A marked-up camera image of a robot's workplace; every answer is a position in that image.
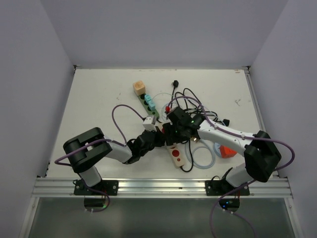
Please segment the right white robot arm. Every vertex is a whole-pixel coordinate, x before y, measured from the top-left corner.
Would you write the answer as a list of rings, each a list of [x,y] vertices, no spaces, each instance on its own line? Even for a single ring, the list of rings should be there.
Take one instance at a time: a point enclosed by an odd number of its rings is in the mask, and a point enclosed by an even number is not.
[[[168,138],[207,140],[244,157],[244,163],[229,169],[222,177],[220,188],[225,194],[233,194],[239,186],[252,180],[267,182],[281,159],[277,147],[264,131],[252,134],[230,129],[200,114],[192,117],[180,107],[167,113],[167,118],[170,123],[163,127]]]

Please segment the yellow plug adapter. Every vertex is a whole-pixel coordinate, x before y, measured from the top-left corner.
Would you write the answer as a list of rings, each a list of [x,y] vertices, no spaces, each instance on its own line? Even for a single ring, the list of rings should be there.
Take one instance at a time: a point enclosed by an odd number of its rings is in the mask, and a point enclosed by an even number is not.
[[[192,137],[191,137],[191,140],[194,141],[194,142],[198,142],[200,139],[199,139],[198,137],[192,136]]]

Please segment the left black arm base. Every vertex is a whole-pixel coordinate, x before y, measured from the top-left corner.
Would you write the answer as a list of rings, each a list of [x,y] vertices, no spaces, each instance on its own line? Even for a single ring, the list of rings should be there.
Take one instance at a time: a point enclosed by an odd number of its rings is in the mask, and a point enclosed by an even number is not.
[[[101,195],[98,192],[91,191],[91,188],[86,188],[80,179],[76,179],[72,183],[74,184],[74,195]],[[102,180],[100,183],[92,187],[94,190],[105,192],[108,196],[117,196],[118,188],[118,180]]]

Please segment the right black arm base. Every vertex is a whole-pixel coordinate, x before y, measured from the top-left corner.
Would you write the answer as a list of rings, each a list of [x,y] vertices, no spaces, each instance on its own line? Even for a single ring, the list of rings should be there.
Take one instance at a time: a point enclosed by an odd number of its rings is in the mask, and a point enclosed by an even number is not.
[[[205,190],[207,196],[222,196],[232,190],[236,189],[230,185],[225,179],[219,179],[219,176],[214,176],[210,180],[205,181]],[[234,195],[249,196],[250,191],[248,186],[244,186],[236,192]]]

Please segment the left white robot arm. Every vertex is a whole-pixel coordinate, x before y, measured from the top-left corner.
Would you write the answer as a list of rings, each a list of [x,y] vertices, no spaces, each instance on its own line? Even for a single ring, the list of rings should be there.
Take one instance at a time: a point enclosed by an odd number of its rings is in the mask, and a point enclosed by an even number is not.
[[[103,182],[95,164],[103,158],[117,160],[123,164],[133,164],[156,147],[165,145],[164,134],[156,128],[143,131],[126,144],[105,138],[99,127],[94,127],[66,141],[63,149],[69,166],[85,182],[85,188],[96,195],[102,191]]]

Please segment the beige red power strip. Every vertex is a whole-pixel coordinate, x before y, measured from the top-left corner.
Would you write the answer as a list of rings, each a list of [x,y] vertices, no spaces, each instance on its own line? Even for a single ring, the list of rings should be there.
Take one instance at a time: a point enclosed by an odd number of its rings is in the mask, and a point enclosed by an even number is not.
[[[159,124],[159,129],[161,132],[164,133],[163,130],[164,123]],[[165,147],[175,165],[176,168],[181,168],[185,165],[185,160],[180,152],[180,149],[178,148],[177,144],[181,143],[180,137],[177,135],[176,129],[174,129],[174,144],[171,146],[167,146],[165,143]]]

